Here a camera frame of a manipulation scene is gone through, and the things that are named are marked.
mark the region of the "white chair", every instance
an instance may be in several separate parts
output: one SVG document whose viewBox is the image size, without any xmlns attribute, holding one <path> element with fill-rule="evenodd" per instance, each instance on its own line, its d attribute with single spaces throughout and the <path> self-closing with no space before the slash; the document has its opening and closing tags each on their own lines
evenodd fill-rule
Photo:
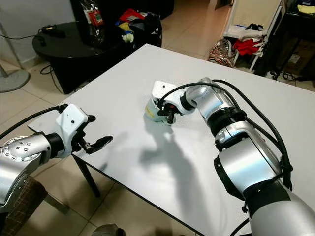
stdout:
<svg viewBox="0 0 315 236">
<path fill-rule="evenodd" d="M 251 23 L 259 24 L 264 27 L 266 35 L 263 37 L 263 42 L 255 55 L 250 71 L 253 70 L 259 57 L 263 56 L 263 48 L 267 44 L 269 36 L 275 26 L 276 20 L 281 12 L 284 10 L 281 0 L 235 0 L 232 7 L 232 11 L 225 28 L 223 35 L 225 37 L 240 38 L 245 27 Z M 235 65 L 239 56 L 239 52 L 236 50 L 236 55 L 233 61 Z"/>
</svg>

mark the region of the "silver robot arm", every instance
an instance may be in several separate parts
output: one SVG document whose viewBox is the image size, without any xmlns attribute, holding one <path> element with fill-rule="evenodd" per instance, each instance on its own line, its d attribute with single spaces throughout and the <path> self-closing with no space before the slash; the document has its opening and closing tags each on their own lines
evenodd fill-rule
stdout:
<svg viewBox="0 0 315 236">
<path fill-rule="evenodd" d="M 214 83 L 209 78 L 200 82 Z M 245 201 L 254 236 L 315 236 L 315 212 L 280 180 L 280 162 L 260 134 L 220 89 L 183 88 L 160 100 L 176 86 L 156 82 L 146 107 L 148 118 L 172 124 L 174 114 L 199 110 L 219 150 L 215 169 L 226 190 Z"/>
<path fill-rule="evenodd" d="M 49 159 L 66 158 L 81 148 L 91 154 L 112 141 L 112 136 L 106 136 L 93 145 L 87 143 L 83 129 L 95 117 L 73 104 L 65 106 L 51 134 L 16 137 L 0 147 L 0 213 L 11 211 L 27 176 Z"/>
</svg>

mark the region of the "wall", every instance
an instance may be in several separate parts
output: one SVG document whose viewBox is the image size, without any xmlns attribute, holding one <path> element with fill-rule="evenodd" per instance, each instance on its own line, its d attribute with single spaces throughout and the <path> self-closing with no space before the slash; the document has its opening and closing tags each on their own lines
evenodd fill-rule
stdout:
<svg viewBox="0 0 315 236">
<path fill-rule="evenodd" d="M 0 23 L 8 36 L 37 34 L 39 28 L 74 21 L 70 0 L 1 0 Z M 25 67 L 35 61 L 32 38 L 11 40 L 19 62 Z M 1 59 L 16 61 L 5 39 L 0 39 Z"/>
</svg>

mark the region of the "tile floor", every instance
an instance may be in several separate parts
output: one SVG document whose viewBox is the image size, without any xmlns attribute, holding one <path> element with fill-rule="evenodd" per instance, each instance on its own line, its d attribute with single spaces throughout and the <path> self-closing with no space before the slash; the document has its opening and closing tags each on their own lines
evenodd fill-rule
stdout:
<svg viewBox="0 0 315 236">
<path fill-rule="evenodd" d="M 176 0 L 174 13 L 162 21 L 163 47 L 192 57 L 206 59 L 209 49 L 220 39 L 230 11 L 226 6 L 214 11 L 208 0 Z M 6 70 L 15 69 L 1 62 Z M 40 75 L 44 62 L 30 69 L 31 80 L 13 92 L 0 94 L 0 132 L 36 111 L 56 105 L 67 98 L 55 88 L 50 75 Z M 311 82 L 288 82 L 315 91 Z M 6 136 L 28 135 L 26 125 Z M 117 223 L 130 236 L 186 235 L 195 233 L 90 169 L 101 197 L 96 199 L 72 157 L 51 160 L 33 176 L 55 198 L 70 206 L 63 215 L 43 202 L 19 236 L 90 236 L 97 226 Z"/>
</svg>

